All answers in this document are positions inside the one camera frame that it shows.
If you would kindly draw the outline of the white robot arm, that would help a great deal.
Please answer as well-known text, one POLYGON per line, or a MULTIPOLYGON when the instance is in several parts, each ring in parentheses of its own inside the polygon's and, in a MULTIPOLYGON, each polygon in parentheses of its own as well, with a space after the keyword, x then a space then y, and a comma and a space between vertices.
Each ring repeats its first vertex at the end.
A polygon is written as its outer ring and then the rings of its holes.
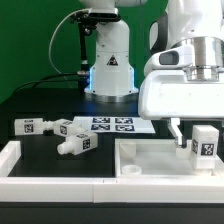
POLYGON ((87 17, 99 23, 88 95, 116 101, 138 93, 139 115, 166 119, 179 146, 181 119, 224 119, 224 0, 168 0, 150 27, 151 58, 139 89, 129 64, 129 28, 118 9, 147 0, 80 1, 87 17))

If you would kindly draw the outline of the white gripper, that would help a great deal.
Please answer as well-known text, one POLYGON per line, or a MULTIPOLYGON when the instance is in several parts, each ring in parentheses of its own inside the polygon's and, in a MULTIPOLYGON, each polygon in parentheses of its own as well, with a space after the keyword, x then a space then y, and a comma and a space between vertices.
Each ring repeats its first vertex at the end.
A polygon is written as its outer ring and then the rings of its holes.
POLYGON ((224 77, 218 82, 188 81, 182 70, 155 70, 141 85, 138 113, 145 120, 170 118, 175 144, 184 148, 180 119, 224 118, 224 77))

